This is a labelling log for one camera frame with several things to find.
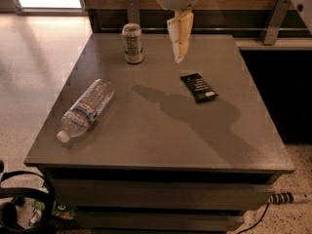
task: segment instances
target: metal bracket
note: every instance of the metal bracket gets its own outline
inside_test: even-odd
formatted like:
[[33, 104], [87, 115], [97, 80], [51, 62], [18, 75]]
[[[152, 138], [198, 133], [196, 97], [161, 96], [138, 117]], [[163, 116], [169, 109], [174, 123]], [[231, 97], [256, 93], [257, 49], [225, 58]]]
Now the metal bracket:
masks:
[[291, 0], [277, 0], [271, 13], [266, 29], [260, 34], [263, 45], [274, 45], [279, 34], [280, 27], [289, 9]]
[[127, 0], [128, 23], [140, 25], [138, 0]]

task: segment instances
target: white bottle cap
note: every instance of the white bottle cap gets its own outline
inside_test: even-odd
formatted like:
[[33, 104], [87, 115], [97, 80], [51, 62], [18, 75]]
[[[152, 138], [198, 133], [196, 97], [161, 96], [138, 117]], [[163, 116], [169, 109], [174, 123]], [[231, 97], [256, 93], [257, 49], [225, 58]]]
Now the white bottle cap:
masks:
[[60, 142], [68, 143], [70, 140], [70, 136], [65, 131], [60, 131], [57, 135], [57, 138]]

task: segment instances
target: drawer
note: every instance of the drawer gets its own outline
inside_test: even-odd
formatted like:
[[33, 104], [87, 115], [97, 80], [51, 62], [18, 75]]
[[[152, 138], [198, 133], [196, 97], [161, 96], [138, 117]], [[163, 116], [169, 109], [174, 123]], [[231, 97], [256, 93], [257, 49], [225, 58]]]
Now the drawer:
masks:
[[75, 219], [85, 228], [153, 231], [233, 231], [243, 222], [238, 215], [197, 212], [98, 210], [76, 211]]
[[269, 185], [54, 179], [61, 204], [80, 207], [257, 210]]

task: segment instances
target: black snack packet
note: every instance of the black snack packet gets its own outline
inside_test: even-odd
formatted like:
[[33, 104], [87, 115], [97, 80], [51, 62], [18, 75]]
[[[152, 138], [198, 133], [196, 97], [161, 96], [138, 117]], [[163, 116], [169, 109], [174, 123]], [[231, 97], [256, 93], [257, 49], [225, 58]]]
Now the black snack packet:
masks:
[[190, 92], [192, 92], [197, 103], [212, 100], [217, 97], [215, 91], [208, 85], [200, 74], [195, 73], [180, 76], [179, 78], [186, 84]]

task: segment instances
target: gray table surface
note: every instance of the gray table surface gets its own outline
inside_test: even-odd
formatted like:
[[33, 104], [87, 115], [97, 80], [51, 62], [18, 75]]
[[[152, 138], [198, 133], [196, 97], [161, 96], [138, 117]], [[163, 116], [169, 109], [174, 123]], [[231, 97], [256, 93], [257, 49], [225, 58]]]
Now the gray table surface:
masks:
[[[193, 35], [175, 63], [166, 35], [143, 35], [144, 61], [128, 64], [117, 34], [94, 34], [76, 63], [27, 166], [183, 171], [294, 170], [232, 36]], [[197, 104], [179, 77], [199, 73], [218, 93]], [[63, 113], [97, 78], [115, 99], [82, 137], [61, 144]]]

